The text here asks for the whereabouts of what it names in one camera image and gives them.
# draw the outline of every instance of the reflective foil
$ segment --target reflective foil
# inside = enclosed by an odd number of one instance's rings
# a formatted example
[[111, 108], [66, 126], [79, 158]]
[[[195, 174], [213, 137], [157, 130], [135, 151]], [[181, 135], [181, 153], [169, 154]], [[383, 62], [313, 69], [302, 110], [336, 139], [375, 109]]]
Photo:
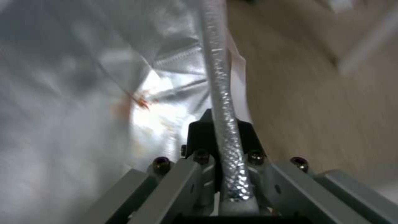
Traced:
[[0, 4], [0, 222], [76, 223], [210, 108], [197, 0]]
[[220, 1], [203, 0], [204, 49], [213, 105], [213, 120], [219, 147], [224, 184], [229, 201], [253, 197], [230, 89], [230, 66]]

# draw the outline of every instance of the silver insulated hose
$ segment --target silver insulated hose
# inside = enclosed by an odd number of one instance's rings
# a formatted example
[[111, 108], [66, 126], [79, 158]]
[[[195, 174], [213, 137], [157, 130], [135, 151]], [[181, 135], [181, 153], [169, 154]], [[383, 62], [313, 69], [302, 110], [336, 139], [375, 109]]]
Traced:
[[230, 93], [225, 16], [220, 10], [220, 1], [203, 0], [203, 7], [205, 61], [216, 139], [224, 174], [223, 187], [226, 191], [222, 193], [221, 200], [229, 202], [228, 204], [250, 200], [254, 201], [256, 206]]

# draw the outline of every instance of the metal frame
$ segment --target metal frame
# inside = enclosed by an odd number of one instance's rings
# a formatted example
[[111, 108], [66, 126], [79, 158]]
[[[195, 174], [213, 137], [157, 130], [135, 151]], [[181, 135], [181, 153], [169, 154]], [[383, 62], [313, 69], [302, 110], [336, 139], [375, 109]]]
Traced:
[[398, 223], [398, 206], [347, 174], [332, 170], [315, 181], [373, 223]]
[[128, 223], [167, 224], [179, 214], [190, 214], [200, 194], [201, 174], [198, 163], [180, 159]]
[[253, 184], [282, 216], [314, 223], [369, 223], [290, 162], [249, 165]]
[[132, 169], [86, 212], [80, 223], [126, 223], [155, 188], [155, 178]]

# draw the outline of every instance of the screw head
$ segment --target screw head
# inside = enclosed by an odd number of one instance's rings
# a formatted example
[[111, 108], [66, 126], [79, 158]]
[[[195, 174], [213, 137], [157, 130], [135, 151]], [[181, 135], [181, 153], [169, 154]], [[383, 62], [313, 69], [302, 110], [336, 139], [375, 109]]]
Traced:
[[292, 162], [297, 168], [299, 168], [304, 173], [308, 172], [309, 164], [306, 159], [301, 157], [293, 157], [290, 159], [290, 162]]
[[164, 175], [171, 168], [170, 160], [164, 156], [158, 157], [152, 162], [152, 167], [156, 174]]
[[248, 161], [253, 165], [262, 165], [264, 163], [264, 153], [258, 150], [251, 150], [248, 154]]
[[208, 151], [204, 149], [196, 150], [193, 153], [193, 160], [199, 163], [200, 165], [207, 164], [209, 162], [209, 159], [210, 159], [210, 154]]
[[187, 156], [187, 145], [181, 145], [181, 156], [182, 157]]

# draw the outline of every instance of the wooden floor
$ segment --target wooden floor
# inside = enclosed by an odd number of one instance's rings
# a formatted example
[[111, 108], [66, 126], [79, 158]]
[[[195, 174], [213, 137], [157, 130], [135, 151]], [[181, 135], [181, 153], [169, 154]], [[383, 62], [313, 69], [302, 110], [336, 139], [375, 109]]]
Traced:
[[375, 188], [398, 180], [398, 35], [348, 76], [333, 63], [393, 2], [337, 15], [315, 0], [227, 2], [271, 160], [303, 156], [315, 172], [342, 169]]

